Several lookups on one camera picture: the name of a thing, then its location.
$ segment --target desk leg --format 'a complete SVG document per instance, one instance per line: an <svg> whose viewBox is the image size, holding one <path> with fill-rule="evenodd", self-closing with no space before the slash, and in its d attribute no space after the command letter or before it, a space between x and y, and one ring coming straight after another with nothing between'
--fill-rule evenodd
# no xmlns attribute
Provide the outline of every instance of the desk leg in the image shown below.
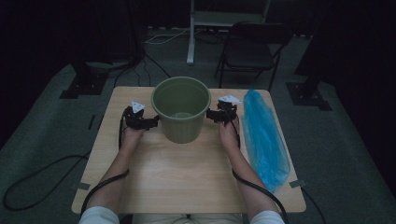
<svg viewBox="0 0 396 224"><path fill-rule="evenodd" d="M194 0L191 0L191 14L190 14L190 41L189 41L189 52L187 53L187 65L194 64L194 51L195 51L195 28L194 28Z"/></svg>

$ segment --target hand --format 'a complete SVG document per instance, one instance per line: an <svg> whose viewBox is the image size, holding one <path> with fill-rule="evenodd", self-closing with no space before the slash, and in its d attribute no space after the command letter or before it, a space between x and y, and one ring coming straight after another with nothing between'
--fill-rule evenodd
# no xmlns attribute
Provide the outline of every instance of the hand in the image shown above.
<svg viewBox="0 0 396 224"><path fill-rule="evenodd" d="M239 118L233 120L233 125L235 129L239 132ZM236 135L238 133L235 132L231 122L228 122L226 125L224 123L219 122L219 137L220 142L224 146L226 150L232 148L238 148L238 141L236 139Z"/></svg>
<svg viewBox="0 0 396 224"><path fill-rule="evenodd" d="M139 145L140 139L142 138L145 130L144 129L135 130L133 128L129 128L126 126L125 121L123 123L122 129L123 129L123 132L122 132L121 148L128 149L128 150L135 150L137 148L137 146Z"/></svg>

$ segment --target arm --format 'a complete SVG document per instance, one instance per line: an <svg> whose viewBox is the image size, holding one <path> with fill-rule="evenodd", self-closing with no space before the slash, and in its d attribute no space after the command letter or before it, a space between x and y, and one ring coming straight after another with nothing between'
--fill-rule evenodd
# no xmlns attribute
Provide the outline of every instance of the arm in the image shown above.
<svg viewBox="0 0 396 224"><path fill-rule="evenodd" d="M143 132L144 130L134 130L131 128L124 130L120 151L100 182L115 175L121 175L129 169L134 150L139 145ZM102 206L118 214L125 181L125 178L116 180L99 189L92 195L87 209L90 207Z"/></svg>
<svg viewBox="0 0 396 224"><path fill-rule="evenodd" d="M235 125L236 130L238 130L239 120L233 120L233 124ZM220 142L227 153L233 170L247 181L266 189L265 185L256 175L256 172L254 172L244 155L241 153L235 135L236 133L231 122L228 122L225 126L223 123L219 123ZM237 182L237 185L247 206L247 216L249 221L262 211L272 210L279 212L274 201L266 195L239 181Z"/></svg>

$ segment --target blue plastic bag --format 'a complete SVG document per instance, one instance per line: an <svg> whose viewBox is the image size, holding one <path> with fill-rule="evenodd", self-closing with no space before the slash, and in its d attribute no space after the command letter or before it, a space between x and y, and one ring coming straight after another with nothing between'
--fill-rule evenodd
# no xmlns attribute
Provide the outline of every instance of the blue plastic bag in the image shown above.
<svg viewBox="0 0 396 224"><path fill-rule="evenodd" d="M250 165L274 193L288 178L290 164L273 111L254 90L245 95L244 107L242 121Z"/></svg>

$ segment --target wooden table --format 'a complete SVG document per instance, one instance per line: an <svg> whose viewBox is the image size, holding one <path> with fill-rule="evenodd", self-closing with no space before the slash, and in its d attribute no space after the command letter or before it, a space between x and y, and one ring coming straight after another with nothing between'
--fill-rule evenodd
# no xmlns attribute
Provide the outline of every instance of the wooden table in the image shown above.
<svg viewBox="0 0 396 224"><path fill-rule="evenodd" d="M117 87L111 96L102 125L93 145L81 184L91 190L105 174L118 152L119 124L122 111L131 101L146 105L145 118L156 116L151 107L149 87ZM211 109L217 109L220 96L233 95L243 100L247 90L211 89ZM274 108L268 91L259 91L265 102ZM244 107L238 105L241 118ZM276 123L284 140L279 122ZM219 142L218 126L204 119L198 138L188 144L169 141L159 127L145 132L131 162L127 188L121 202L121 213L245 213L246 207L231 173L231 165ZM241 132L241 150L248 157L245 137ZM303 212L304 197L290 181L297 179L290 159L290 175L275 196L288 212ZM79 213L89 190L78 189L72 210Z"/></svg>

